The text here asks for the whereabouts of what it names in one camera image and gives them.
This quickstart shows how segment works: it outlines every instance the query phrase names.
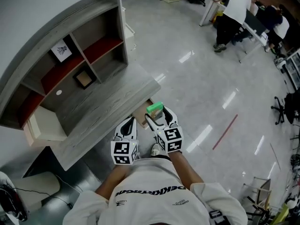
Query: wooden shelf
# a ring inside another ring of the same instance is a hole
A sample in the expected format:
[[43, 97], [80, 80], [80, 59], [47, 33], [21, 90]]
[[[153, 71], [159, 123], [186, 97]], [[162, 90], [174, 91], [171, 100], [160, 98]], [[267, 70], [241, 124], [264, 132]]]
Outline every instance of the wooden shelf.
[[25, 101], [22, 103], [17, 112], [18, 121], [20, 123], [20, 127], [23, 128], [27, 120], [33, 114], [33, 112], [37, 109], [37, 107], [44, 100], [44, 96], [38, 94], [35, 91], [31, 91], [27, 96]]
[[80, 54], [72, 54], [61, 64], [54, 66], [41, 80], [45, 94], [49, 94], [69, 73], [84, 62]]
[[103, 37], [83, 51], [90, 64], [94, 63], [123, 41], [117, 37]]

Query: red tape line on floor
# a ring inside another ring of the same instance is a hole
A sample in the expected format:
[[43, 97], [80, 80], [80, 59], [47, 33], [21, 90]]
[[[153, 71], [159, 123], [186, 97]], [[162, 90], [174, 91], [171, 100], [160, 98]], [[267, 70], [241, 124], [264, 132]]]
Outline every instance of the red tape line on floor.
[[220, 137], [220, 139], [217, 141], [216, 145], [212, 148], [213, 150], [219, 145], [219, 143], [221, 142], [222, 138], [225, 136], [225, 134], [228, 132], [229, 128], [231, 127], [231, 125], [234, 123], [234, 121], [236, 120], [236, 118], [238, 117], [238, 115], [236, 114], [233, 118], [233, 120], [231, 121], [231, 123], [229, 124], [229, 126], [226, 128], [225, 132], [222, 134], [222, 136]]

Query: gray floor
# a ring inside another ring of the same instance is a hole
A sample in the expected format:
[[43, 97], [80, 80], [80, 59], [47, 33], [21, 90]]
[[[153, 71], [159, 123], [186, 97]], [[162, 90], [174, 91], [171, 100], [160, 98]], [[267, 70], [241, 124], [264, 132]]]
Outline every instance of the gray floor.
[[[270, 109], [274, 96], [281, 99], [288, 92], [284, 76], [273, 63], [274, 55], [261, 48], [240, 64], [242, 46], [253, 45], [249, 39], [215, 54], [216, 30], [198, 25], [205, 10], [201, 5], [182, 0], [122, 3], [126, 22], [135, 31], [136, 61], [162, 86], [153, 100], [162, 101], [178, 115], [185, 136], [184, 154], [191, 165], [206, 182], [221, 183], [239, 199], [245, 195], [243, 183], [253, 183], [254, 176], [271, 178], [271, 205], [280, 205], [288, 193], [289, 159], [297, 140], [290, 143], [296, 129], [288, 122], [276, 126], [278, 116]], [[154, 141], [152, 134], [139, 128], [138, 136], [145, 154]], [[107, 145], [103, 140], [95, 149], [105, 154]], [[112, 164], [104, 158], [101, 167]]]

